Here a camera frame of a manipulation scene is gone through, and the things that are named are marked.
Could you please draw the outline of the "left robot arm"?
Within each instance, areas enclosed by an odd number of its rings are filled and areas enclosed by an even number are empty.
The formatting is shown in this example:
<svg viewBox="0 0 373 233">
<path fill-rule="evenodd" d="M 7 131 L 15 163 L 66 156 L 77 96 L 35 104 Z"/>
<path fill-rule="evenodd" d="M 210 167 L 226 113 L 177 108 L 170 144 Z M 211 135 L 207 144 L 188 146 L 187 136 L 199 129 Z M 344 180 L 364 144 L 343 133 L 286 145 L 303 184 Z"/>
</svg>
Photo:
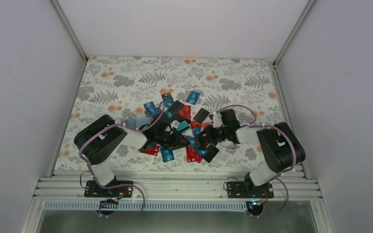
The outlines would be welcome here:
<svg viewBox="0 0 373 233">
<path fill-rule="evenodd" d="M 179 121 L 170 121 L 166 114 L 126 120 L 119 124 L 110 115 L 103 115 L 75 136 L 73 142 L 97 184 L 96 190 L 108 197 L 115 192 L 115 175 L 108 164 L 119 146 L 133 147 L 139 152 L 162 152 L 164 161 L 172 159 L 174 150 L 190 145 L 177 130 Z"/>
</svg>

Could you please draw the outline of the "teal striped card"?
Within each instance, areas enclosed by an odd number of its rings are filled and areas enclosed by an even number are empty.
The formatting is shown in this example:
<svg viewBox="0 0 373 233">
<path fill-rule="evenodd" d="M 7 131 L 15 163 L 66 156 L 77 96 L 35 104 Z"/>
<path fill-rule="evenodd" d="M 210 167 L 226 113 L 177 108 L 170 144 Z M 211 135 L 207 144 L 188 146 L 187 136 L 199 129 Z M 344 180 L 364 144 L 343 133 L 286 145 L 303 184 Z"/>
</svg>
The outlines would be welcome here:
<svg viewBox="0 0 373 233">
<path fill-rule="evenodd" d="M 179 125 L 178 125 L 178 127 L 177 127 L 177 131 L 178 132 L 181 132 L 181 133 L 183 133 L 183 132 L 185 132 L 185 131 L 187 131 L 187 130 L 189 130 L 190 129 L 190 125 L 189 125 L 189 123 L 187 122 L 187 121 L 182 121 L 182 122 L 180 122 L 179 123 Z"/>
</svg>

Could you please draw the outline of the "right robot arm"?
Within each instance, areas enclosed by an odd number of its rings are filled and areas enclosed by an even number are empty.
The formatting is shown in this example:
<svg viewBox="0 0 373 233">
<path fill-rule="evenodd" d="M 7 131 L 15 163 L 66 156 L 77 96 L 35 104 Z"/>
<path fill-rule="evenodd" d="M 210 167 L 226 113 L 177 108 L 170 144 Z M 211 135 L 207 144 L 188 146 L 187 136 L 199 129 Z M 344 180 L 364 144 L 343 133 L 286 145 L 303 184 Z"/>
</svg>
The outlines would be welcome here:
<svg viewBox="0 0 373 233">
<path fill-rule="evenodd" d="M 255 198 L 262 186 L 294 169 L 306 158 L 305 150 L 286 122 L 275 125 L 241 125 L 233 109 L 224 108 L 213 115 L 213 124 L 195 136 L 195 148 L 206 149 L 203 159 L 208 163 L 218 153 L 217 144 L 255 144 L 261 147 L 264 162 L 247 173 L 243 181 L 244 193 Z"/>
</svg>

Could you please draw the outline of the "tan leather card holder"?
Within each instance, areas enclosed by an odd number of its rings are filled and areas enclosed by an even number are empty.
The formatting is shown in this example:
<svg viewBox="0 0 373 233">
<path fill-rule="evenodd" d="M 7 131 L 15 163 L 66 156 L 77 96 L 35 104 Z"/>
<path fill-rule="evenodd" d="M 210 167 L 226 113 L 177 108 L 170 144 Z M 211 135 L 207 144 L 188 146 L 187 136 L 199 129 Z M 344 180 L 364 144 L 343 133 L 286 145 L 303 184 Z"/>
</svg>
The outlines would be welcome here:
<svg viewBox="0 0 373 233">
<path fill-rule="evenodd" d="M 127 128 L 136 129 L 142 128 L 144 125 L 149 125 L 151 123 L 150 117 L 138 117 L 138 118 L 128 118 L 123 121 Z"/>
</svg>

